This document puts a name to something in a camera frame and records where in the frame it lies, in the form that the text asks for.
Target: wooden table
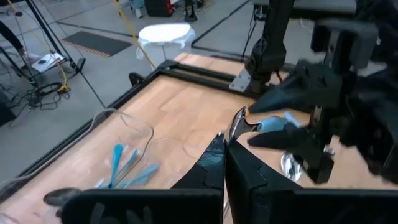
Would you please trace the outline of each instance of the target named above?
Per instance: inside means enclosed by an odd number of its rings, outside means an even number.
[[[176,60],[233,75],[237,75],[243,69],[241,63],[199,55],[181,54]],[[145,188],[170,188],[191,168],[215,134],[225,130],[237,110],[250,103],[252,100],[242,96],[160,76],[119,109],[136,118],[136,120],[128,118],[130,120],[127,123],[131,122],[131,126],[141,126],[137,129],[144,131],[135,131],[132,127],[127,127],[120,116],[110,116],[3,202],[0,205],[0,212],[18,219],[20,223],[42,223],[43,218],[51,218],[54,209],[43,203],[43,197],[47,192],[62,187],[88,189],[94,187],[101,178],[109,179],[112,151],[116,143],[122,142],[125,146],[129,146],[123,153],[121,163],[128,159],[133,149],[137,148],[140,151],[144,148],[150,129],[140,123],[140,120],[154,127],[152,142],[155,143],[150,144],[143,160],[127,174],[127,177],[134,177],[139,170],[156,162],[160,168]],[[282,116],[282,112],[249,116],[248,120],[260,120],[271,115]],[[290,112],[302,124],[308,122],[307,114]],[[238,141],[280,172],[282,152],[250,148],[245,140],[253,134],[243,134]],[[335,168],[329,183],[314,186],[309,178],[303,175],[299,180],[300,185],[323,188],[396,189],[369,174],[365,162],[356,149],[345,149],[336,139],[332,141],[331,146],[336,154]],[[232,223],[230,214],[225,223]]]

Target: blue plastic spoon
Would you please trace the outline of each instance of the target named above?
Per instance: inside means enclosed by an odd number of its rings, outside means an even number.
[[[111,179],[109,180],[108,188],[112,188],[113,181],[114,181],[114,175],[116,173],[116,170],[118,169],[120,157],[122,156],[122,150],[123,150],[123,146],[121,144],[117,144],[113,148],[112,174],[111,174]]]

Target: black floor mat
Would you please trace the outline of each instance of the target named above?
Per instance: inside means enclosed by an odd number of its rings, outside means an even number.
[[[129,42],[79,31],[62,39],[67,45],[102,56],[110,57],[131,46]]]

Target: white stool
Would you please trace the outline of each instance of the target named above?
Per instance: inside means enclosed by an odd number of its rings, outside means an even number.
[[[182,52],[191,52],[191,43],[195,36],[190,24],[157,24],[143,28],[138,41],[150,60],[158,67],[165,60],[173,60]],[[145,59],[139,48],[137,58]]]

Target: concrete floor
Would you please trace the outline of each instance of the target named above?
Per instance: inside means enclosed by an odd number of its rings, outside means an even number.
[[[125,35],[128,34],[126,26],[110,0],[35,0],[35,2],[59,39],[84,30],[119,40],[132,40],[131,37]],[[245,3],[245,0],[212,0],[211,6],[198,13],[199,20],[192,24],[197,36],[202,35],[222,18],[228,17],[243,3]],[[21,29],[14,16],[1,16],[0,19],[15,34],[23,34],[19,35],[19,38],[25,41],[28,51],[35,54],[45,54],[47,47],[36,38],[37,36],[42,40],[44,39],[42,30],[29,17],[32,16],[32,13],[24,5],[24,2],[19,5],[24,13],[23,19],[17,18]],[[183,14],[180,12],[175,13],[170,18],[144,17],[138,19],[128,7],[124,8],[123,11],[137,33],[143,27],[151,24],[183,22]],[[251,13],[252,6],[245,4],[237,13],[199,40],[195,46],[242,54],[247,39]],[[288,52],[287,62],[295,63],[300,58],[309,60],[322,58],[322,55],[314,55],[309,49],[312,36],[311,29],[311,22],[291,21],[285,36],[285,45]],[[253,33],[252,40],[249,42],[246,55],[250,54],[261,32],[262,23],[259,23]],[[3,47],[10,46],[4,39],[0,42],[0,45]],[[77,61],[80,57],[87,59],[83,70],[84,77],[77,75],[68,82],[71,88],[70,98],[68,100],[62,99],[58,103],[57,109],[29,111],[25,108],[11,127],[6,124],[0,128],[0,181],[15,177],[88,121],[95,112],[103,108],[100,100],[104,105],[108,105],[127,91],[130,88],[130,84],[127,82],[129,72],[137,72],[143,75],[150,73],[150,66],[144,64],[142,60],[136,59],[135,45],[110,58],[79,51],[67,45],[65,45],[65,48],[74,60]],[[202,55],[215,54],[214,52],[197,49],[192,49],[192,52]],[[6,72],[6,69],[0,67],[0,73],[3,74],[4,72]],[[100,100],[97,99],[85,78]],[[59,71],[46,72],[42,81],[47,83],[59,82]],[[24,79],[15,74],[11,74],[11,76],[0,75],[0,83],[14,86],[21,91],[30,88]],[[45,100],[51,101],[52,97],[48,96]],[[20,110],[21,107],[17,107],[14,112],[18,113]]]

